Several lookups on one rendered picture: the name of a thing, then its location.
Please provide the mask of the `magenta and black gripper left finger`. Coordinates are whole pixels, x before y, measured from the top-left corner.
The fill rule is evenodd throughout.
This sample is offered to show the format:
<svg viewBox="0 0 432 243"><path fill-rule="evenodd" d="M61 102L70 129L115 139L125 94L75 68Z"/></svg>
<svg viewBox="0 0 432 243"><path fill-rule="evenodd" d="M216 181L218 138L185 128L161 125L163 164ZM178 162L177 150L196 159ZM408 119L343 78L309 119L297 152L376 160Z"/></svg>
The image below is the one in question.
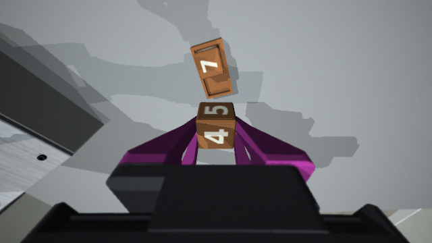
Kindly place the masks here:
<svg viewBox="0 0 432 243"><path fill-rule="evenodd" d="M186 153L182 159L185 150ZM165 163L166 165L196 165L197 154L198 138L196 117L194 117L179 128L128 150L118 164Z"/></svg>

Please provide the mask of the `brown wooden tray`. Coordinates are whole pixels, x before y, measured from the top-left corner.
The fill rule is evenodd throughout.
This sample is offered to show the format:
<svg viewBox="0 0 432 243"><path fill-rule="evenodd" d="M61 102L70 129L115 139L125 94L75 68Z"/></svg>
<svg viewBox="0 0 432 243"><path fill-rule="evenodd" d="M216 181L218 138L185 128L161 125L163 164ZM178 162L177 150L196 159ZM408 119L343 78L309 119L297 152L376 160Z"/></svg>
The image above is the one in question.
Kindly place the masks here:
<svg viewBox="0 0 432 243"><path fill-rule="evenodd" d="M231 83L231 80L230 80L230 74L229 74L229 70L228 70L228 66L227 66L227 61L226 61L226 57L225 57L225 51L224 51L224 48L223 48L222 38L216 38L214 40L210 40L208 42L192 46L190 50L191 50L193 59L194 59L194 54L198 50L204 49L204 48L207 48L207 47L211 47L213 45L219 45L219 49L220 49L220 53L221 53L221 58L222 58L222 62L223 62L224 74L219 75L219 76L214 76L214 77L211 77L211 78L207 78L207 79L204 79L204 80L202 80L200 78L207 99L211 99L211 98L215 98L215 97L220 97L220 96L223 96L223 95L228 95L228 94L232 94L233 93L232 83Z"/></svg>

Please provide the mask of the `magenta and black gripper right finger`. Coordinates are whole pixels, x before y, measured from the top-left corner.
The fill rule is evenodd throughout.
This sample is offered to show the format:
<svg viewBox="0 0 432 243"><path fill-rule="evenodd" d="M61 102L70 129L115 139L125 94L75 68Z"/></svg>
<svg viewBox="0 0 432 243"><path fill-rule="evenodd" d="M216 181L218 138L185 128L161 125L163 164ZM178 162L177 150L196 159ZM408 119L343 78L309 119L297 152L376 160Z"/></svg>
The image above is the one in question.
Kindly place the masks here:
<svg viewBox="0 0 432 243"><path fill-rule="evenodd" d="M315 165L305 151L248 125L237 116L236 120L236 165L292 165L307 182Z"/></svg>

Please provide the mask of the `brown wooden cube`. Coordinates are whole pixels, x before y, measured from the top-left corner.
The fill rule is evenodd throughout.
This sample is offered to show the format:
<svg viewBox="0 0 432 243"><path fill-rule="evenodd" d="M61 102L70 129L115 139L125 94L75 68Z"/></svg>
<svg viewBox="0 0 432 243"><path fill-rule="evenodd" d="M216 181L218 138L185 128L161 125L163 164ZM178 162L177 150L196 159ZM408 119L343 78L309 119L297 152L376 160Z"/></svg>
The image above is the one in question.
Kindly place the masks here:
<svg viewBox="0 0 432 243"><path fill-rule="evenodd" d="M233 103L201 102L196 116L200 149L233 149L236 135Z"/></svg>
<svg viewBox="0 0 432 243"><path fill-rule="evenodd" d="M219 45L198 50L194 60L202 80L224 74Z"/></svg>

